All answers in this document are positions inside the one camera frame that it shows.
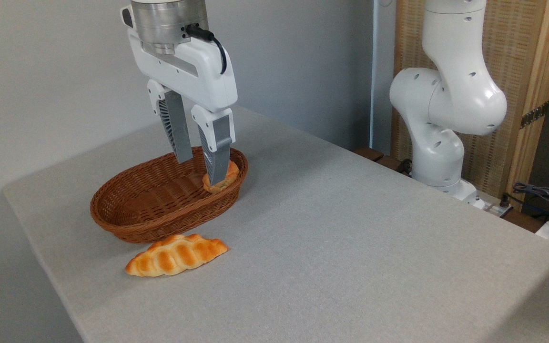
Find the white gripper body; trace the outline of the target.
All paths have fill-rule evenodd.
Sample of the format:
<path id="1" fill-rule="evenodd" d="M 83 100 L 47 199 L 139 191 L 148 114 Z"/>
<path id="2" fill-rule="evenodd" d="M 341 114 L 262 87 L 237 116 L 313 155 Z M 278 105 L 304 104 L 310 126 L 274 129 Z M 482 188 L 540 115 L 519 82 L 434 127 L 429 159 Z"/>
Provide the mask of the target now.
<path id="1" fill-rule="evenodd" d="M 216 45 L 198 39 L 181 43 L 165 60 L 147 53 L 139 35 L 128 29 L 129 42 L 140 71 L 151 80 L 177 92 L 211 112 L 223 111 L 238 100 L 234 71 L 222 71 Z"/>

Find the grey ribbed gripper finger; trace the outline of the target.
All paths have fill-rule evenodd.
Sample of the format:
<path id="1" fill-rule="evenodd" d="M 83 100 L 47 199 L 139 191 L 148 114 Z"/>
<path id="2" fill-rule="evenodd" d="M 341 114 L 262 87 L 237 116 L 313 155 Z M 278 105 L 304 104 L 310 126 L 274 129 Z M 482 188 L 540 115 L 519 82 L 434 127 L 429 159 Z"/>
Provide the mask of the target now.
<path id="1" fill-rule="evenodd" d="M 210 185 L 218 184 L 226 178 L 231 144 L 236 141 L 233 111 L 214 113 L 196 104 L 191 115 L 199 127 Z"/>
<path id="2" fill-rule="evenodd" d="M 193 158 L 185 110 L 181 95 L 149 80 L 147 84 L 152 109 L 159 116 L 178 163 Z"/>

